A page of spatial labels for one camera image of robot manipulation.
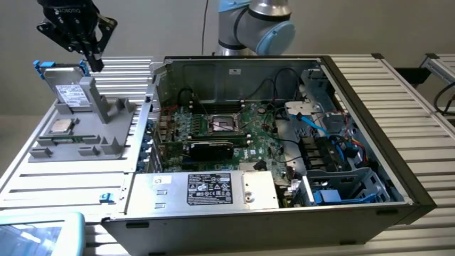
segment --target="screen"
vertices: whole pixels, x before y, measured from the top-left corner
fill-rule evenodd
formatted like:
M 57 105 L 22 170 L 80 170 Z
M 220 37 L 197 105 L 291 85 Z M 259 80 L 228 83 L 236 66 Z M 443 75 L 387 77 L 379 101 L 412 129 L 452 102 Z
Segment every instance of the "screen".
M 0 226 L 1 256 L 48 256 L 61 231 L 61 221 Z

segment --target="tablet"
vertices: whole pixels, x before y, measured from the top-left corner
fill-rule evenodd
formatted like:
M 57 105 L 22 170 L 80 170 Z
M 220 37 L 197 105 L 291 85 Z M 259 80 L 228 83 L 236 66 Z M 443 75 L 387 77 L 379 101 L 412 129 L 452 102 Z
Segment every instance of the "tablet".
M 0 216 L 1 256 L 82 255 L 84 216 L 80 213 Z

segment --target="white wall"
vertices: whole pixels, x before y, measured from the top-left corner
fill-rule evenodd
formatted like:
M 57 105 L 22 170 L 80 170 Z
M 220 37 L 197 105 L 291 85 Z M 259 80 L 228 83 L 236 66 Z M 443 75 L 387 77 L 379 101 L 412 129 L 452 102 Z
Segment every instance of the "white wall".
M 30 65 L 76 61 L 36 31 L 34 0 L 4 1 L 0 10 L 0 114 L 41 114 L 53 99 Z M 205 54 L 217 43 L 217 0 L 209 0 Z M 199 54 L 204 0 L 95 0 L 119 21 L 105 56 Z M 380 52 L 417 65 L 425 52 L 455 52 L 453 0 L 289 0 L 296 39 L 288 53 Z

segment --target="motherboard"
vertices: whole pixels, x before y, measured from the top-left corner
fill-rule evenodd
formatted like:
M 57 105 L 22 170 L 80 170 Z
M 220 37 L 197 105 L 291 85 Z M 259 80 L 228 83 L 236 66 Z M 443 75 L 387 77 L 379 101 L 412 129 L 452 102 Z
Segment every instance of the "motherboard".
M 288 184 L 273 110 L 273 105 L 260 102 L 164 108 L 163 171 L 269 170 L 275 183 Z

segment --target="power supply label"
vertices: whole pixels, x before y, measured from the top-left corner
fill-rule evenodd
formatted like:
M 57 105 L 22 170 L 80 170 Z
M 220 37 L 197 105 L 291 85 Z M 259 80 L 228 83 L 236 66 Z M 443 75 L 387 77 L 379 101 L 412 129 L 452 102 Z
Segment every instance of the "power supply label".
M 188 205 L 232 204 L 229 173 L 188 175 Z

